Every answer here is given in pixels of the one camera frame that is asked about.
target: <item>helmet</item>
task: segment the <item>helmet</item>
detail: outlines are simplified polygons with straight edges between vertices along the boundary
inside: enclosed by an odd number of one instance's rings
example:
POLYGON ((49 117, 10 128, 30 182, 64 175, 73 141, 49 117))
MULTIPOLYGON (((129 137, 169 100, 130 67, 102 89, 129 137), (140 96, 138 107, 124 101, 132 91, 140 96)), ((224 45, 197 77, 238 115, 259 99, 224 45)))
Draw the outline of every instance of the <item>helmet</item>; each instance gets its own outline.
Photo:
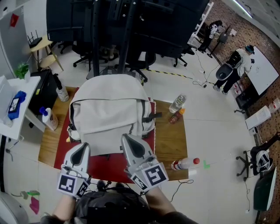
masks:
POLYGON ((266 172, 272 167, 273 159, 269 158, 267 151, 262 150, 257 153, 256 162, 257 172, 266 172))
POLYGON ((249 51, 251 54, 255 54, 255 52, 254 52, 254 47, 253 47, 252 45, 246 46, 245 49, 246 49, 247 51, 249 51))

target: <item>whiteboard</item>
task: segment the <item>whiteboard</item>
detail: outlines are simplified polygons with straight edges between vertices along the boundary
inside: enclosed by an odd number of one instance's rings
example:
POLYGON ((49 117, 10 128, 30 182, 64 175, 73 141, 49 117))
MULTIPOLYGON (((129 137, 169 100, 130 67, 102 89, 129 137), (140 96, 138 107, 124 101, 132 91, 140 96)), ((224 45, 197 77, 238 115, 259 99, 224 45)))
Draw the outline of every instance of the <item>whiteboard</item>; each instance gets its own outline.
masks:
POLYGON ((252 64, 248 77, 261 95, 279 77, 279 74, 256 46, 254 51, 255 54, 250 57, 255 60, 255 63, 252 64))

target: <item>person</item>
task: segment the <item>person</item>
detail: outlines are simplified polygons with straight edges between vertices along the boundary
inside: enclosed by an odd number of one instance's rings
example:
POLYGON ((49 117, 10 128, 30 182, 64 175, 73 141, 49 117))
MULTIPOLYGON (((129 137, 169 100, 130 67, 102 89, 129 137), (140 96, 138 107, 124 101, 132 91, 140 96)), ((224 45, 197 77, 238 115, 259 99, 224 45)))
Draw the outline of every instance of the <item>person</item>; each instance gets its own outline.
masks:
POLYGON ((217 32, 218 27, 222 26, 223 22, 221 20, 215 21, 213 23, 211 23, 205 30, 205 38, 203 43, 200 45, 200 47, 198 48, 198 50, 202 53, 206 52, 206 49, 209 47, 214 34, 217 32))
POLYGON ((97 189, 85 193, 79 201, 63 195, 53 214, 41 218, 41 224, 62 224, 65 221, 73 224, 197 224, 177 212, 158 187, 145 194, 147 203, 122 183, 111 188, 115 192, 108 192, 105 183, 98 181, 97 189))
POLYGON ((236 50, 239 55, 241 56, 241 62, 238 63, 235 68, 233 69, 231 75, 227 77, 225 80, 218 80, 215 85, 213 86, 214 90, 220 91, 221 86, 227 82, 224 86, 224 89, 222 91, 223 94, 228 94, 228 91, 232 87, 234 83, 236 83, 241 76, 244 74, 244 72, 249 72, 251 70, 251 58, 250 55, 254 54, 254 47, 252 45, 248 45, 244 49, 237 49, 236 50))

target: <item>yellow and black tape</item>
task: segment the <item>yellow and black tape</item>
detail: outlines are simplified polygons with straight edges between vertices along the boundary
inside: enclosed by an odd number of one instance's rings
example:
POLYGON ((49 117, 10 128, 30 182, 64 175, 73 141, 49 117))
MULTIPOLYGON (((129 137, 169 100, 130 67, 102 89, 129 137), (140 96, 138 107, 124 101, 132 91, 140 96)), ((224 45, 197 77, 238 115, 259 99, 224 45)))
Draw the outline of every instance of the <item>yellow and black tape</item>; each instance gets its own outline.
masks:
POLYGON ((145 69, 145 70, 150 71, 150 72, 158 72, 158 73, 169 74, 169 75, 178 75, 178 76, 181 76, 181 77, 184 77, 184 78, 188 78, 188 79, 193 80, 193 78, 187 77, 187 76, 185 76, 185 75, 180 75, 180 74, 175 74, 175 73, 170 73, 170 72, 161 72, 161 71, 150 70, 150 69, 145 69))

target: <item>red mat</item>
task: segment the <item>red mat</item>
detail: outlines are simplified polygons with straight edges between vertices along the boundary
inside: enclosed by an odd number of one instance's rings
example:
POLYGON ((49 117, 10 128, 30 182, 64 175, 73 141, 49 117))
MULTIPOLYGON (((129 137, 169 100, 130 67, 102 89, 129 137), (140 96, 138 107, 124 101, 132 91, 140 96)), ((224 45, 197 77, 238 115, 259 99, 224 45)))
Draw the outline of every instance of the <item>red mat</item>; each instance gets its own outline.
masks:
MULTIPOLYGON (((155 102, 150 102, 152 113, 155 112, 155 102)), ((66 153, 78 145, 79 143, 67 143, 68 138, 67 127, 70 123, 69 111, 66 115, 60 139, 56 152, 56 161, 54 168, 61 169, 66 153)), ((154 152, 155 130, 152 130, 148 138, 144 139, 154 152)), ((127 162, 122 153, 110 154, 109 159, 106 156, 91 156, 89 159, 88 173, 95 179, 110 180, 115 182, 133 183, 127 174, 123 171, 126 168, 127 162)))

